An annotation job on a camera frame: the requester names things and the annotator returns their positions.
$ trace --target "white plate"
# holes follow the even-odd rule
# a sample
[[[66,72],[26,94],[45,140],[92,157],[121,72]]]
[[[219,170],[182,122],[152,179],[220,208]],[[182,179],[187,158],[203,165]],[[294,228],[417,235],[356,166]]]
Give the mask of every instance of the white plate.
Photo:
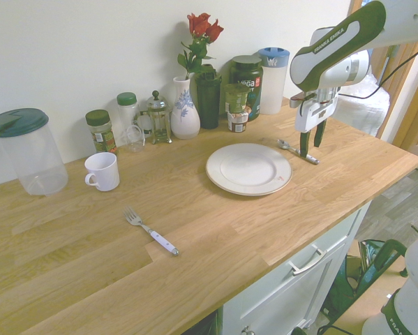
[[[280,190],[292,175],[288,160],[260,144],[240,143],[216,150],[206,173],[215,185],[240,195],[265,195]]]

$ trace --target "cabinet knob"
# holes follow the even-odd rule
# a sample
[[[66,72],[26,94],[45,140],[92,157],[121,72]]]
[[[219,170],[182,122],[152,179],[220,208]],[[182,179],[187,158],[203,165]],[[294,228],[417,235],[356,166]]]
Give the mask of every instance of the cabinet knob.
[[[249,326],[244,327],[244,329],[241,331],[241,333],[246,333],[246,335],[255,335],[254,332],[252,332],[251,330],[249,330]]]

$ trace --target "white-handled fork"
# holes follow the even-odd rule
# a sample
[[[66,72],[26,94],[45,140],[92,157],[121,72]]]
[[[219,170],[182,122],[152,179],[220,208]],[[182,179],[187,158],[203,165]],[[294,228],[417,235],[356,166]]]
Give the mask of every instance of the white-handled fork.
[[[169,241],[167,241],[162,235],[152,230],[147,225],[144,225],[140,216],[133,211],[131,207],[126,207],[124,210],[124,215],[126,220],[131,223],[132,225],[140,225],[142,228],[145,229],[161,246],[166,248],[169,252],[173,254],[173,256],[178,256],[179,251],[177,248],[174,247]]]

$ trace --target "white vase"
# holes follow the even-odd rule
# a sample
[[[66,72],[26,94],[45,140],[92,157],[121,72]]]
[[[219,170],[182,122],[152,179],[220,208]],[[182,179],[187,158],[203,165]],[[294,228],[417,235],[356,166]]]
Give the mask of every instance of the white vase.
[[[170,125],[174,136],[180,140],[194,138],[200,132],[200,116],[190,95],[190,79],[173,78],[176,88],[176,99]]]

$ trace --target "mug handle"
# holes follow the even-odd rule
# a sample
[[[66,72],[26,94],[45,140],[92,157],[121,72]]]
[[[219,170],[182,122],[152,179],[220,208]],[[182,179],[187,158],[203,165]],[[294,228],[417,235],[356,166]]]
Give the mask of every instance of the mug handle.
[[[96,177],[95,176],[95,174],[94,173],[88,173],[87,175],[86,175],[86,177],[84,178],[84,182],[87,184],[87,185],[90,185],[90,186],[100,186],[100,185],[98,185],[98,183],[91,183],[90,181],[91,181],[91,177]]]

